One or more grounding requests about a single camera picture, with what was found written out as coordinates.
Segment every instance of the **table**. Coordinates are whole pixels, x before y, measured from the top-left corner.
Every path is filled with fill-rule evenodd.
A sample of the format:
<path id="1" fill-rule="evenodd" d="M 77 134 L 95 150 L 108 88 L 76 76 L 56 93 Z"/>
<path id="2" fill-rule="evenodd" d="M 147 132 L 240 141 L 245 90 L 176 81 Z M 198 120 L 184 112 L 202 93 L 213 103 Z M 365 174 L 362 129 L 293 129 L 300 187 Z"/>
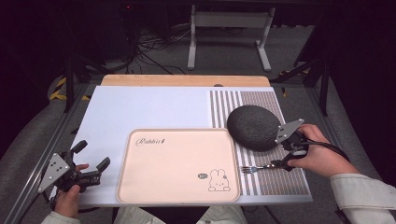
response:
<path id="1" fill-rule="evenodd" d="M 95 169 L 104 157 L 111 159 L 101 185 L 80 195 L 81 206 L 181 206 L 217 203 L 119 203 L 117 185 L 123 150 L 129 133 L 137 128 L 224 128 L 227 113 L 246 104 L 262 105 L 284 123 L 275 93 L 266 77 L 107 75 L 92 96 L 73 143 L 88 145 L 75 156 L 75 163 Z M 271 152 L 253 153 L 235 147 L 239 165 L 255 165 L 282 159 L 280 146 Z M 312 202 L 304 171 L 273 170 L 240 175 L 241 196 L 231 204 L 280 204 Z"/>

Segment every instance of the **metal fork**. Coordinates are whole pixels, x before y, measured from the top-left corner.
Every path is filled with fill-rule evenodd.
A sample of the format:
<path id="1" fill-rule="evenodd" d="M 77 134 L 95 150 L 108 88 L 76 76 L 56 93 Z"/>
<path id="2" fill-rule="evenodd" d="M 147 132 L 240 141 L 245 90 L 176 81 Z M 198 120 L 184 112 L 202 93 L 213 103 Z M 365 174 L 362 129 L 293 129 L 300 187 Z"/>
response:
<path id="1" fill-rule="evenodd" d="M 253 174 L 259 170 L 266 170 L 266 169 L 278 169 L 278 167 L 276 167 L 273 164 L 268 164 L 265 166 L 241 166 L 241 171 L 242 173 L 245 174 Z"/>

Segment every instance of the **metal stand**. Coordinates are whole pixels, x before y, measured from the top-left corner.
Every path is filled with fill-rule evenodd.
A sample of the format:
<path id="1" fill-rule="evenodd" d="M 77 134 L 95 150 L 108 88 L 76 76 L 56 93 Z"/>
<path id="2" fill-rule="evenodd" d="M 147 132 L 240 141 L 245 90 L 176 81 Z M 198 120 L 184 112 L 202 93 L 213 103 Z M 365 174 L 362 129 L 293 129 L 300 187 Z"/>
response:
<path id="1" fill-rule="evenodd" d="M 265 41 L 271 28 L 274 18 L 275 8 L 271 8 L 268 13 L 239 13 L 239 12 L 206 12 L 196 11 L 195 5 L 191 8 L 191 42 L 189 51 L 189 60 L 187 68 L 193 70 L 195 67 L 196 53 L 196 27 L 246 27 L 246 28 L 263 28 L 261 40 L 257 40 L 257 50 L 262 60 L 262 66 L 265 72 L 271 71 L 271 65 L 268 61 L 264 49 Z"/>

